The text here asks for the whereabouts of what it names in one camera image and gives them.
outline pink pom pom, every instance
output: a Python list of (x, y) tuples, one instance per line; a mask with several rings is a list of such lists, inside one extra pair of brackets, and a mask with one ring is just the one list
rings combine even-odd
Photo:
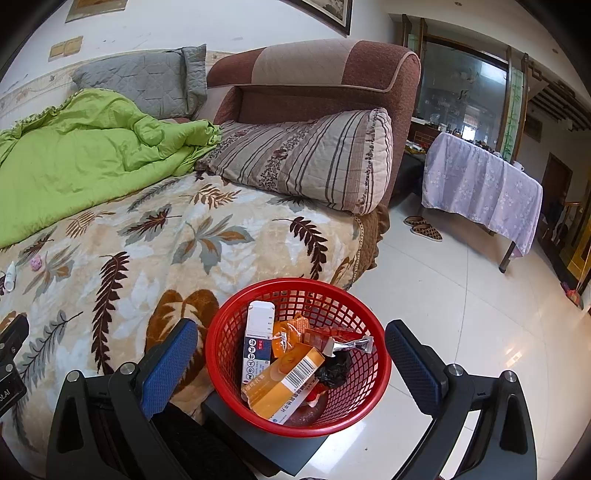
[(41, 260), (41, 257), (39, 255), (35, 255), (31, 261), (29, 262), (31, 269), (36, 272), (37, 270), (39, 270), (41, 268), (43, 261)]

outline purple floral tablecloth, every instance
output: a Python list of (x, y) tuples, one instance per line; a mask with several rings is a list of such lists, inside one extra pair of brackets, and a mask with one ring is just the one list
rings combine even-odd
[(423, 206), (481, 223), (530, 251), (542, 186), (509, 162), (449, 134), (440, 134), (427, 153)]

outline white tile floor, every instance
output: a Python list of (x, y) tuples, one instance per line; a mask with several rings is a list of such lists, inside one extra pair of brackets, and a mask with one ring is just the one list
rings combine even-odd
[[(498, 376), (513, 369), (530, 411), (538, 479), (551, 480), (591, 418), (591, 316), (564, 296), (537, 243), (503, 275), (498, 264), (509, 240), (438, 211), (428, 211), (426, 217), (442, 233), (443, 242), (418, 237), (402, 222), (416, 214), (418, 204), (411, 195), (391, 211), (378, 268), (366, 272), (350, 292), (384, 325), (402, 318), (446, 363), (457, 362), (477, 375)], [(373, 412), (330, 436), (298, 478), (394, 476), (430, 418), (419, 412), (393, 370)], [(477, 417), (468, 417), (441, 474), (444, 478), (453, 477)]]

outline striped pillow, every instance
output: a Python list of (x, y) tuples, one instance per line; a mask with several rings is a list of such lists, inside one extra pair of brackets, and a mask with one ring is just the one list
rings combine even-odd
[(308, 197), (364, 215), (382, 200), (392, 171), (385, 108), (308, 122), (222, 124), (222, 143), (200, 167), (262, 190)]

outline picture frame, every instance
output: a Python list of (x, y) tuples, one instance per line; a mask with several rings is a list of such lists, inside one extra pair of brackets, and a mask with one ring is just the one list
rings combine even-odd
[(79, 18), (125, 10), (127, 0), (74, 0), (66, 17), (66, 23)]
[(543, 123), (536, 117), (531, 116), (529, 113), (525, 115), (525, 124), (523, 127), (523, 133), (533, 138), (536, 142), (542, 141), (542, 127)]
[(351, 34), (353, 0), (287, 0), (345, 35)]

